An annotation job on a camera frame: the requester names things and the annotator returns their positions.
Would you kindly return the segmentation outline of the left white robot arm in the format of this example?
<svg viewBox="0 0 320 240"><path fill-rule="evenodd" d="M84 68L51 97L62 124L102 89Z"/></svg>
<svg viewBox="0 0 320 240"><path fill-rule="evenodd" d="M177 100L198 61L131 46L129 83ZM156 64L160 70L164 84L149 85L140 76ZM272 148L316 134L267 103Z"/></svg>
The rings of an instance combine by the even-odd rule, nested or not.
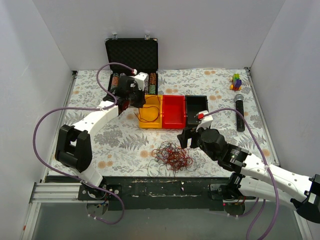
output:
<svg viewBox="0 0 320 240"><path fill-rule="evenodd" d="M145 82L149 75L140 72L135 76L120 76L114 89L115 99L107 96L82 120L73 125L63 125L58 134L55 159L70 168L81 180L91 184L89 194L95 200L106 196L106 187L101 184L102 175L92 164L94 135L109 121L118 117L129 106L142 108L145 100Z"/></svg>

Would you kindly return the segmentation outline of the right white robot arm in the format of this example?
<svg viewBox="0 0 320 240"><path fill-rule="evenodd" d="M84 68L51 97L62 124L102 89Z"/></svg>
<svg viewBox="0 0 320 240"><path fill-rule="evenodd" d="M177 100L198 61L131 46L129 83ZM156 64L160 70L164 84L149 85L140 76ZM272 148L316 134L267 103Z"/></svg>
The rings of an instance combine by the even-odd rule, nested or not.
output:
<svg viewBox="0 0 320 240"><path fill-rule="evenodd" d="M319 174L310 177L273 164L265 165L258 156L226 142L216 129L187 127L177 139L181 148L200 148L211 160L232 173L232 181L226 186L230 198L246 196L278 202L310 222L320 222Z"/></svg>

